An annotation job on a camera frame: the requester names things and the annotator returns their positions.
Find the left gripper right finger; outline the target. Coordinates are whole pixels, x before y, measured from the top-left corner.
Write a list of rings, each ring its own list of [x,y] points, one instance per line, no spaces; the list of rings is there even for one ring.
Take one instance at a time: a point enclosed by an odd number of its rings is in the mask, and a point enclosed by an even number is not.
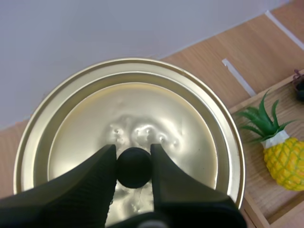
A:
[[[160,144],[151,145],[154,209],[172,228],[245,228],[242,214],[225,193],[182,171]]]

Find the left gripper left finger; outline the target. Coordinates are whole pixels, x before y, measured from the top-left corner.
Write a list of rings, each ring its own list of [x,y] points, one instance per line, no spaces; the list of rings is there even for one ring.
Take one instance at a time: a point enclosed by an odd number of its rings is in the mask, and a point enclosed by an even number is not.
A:
[[[67,173],[0,201],[2,228],[103,228],[114,196],[116,146]]]

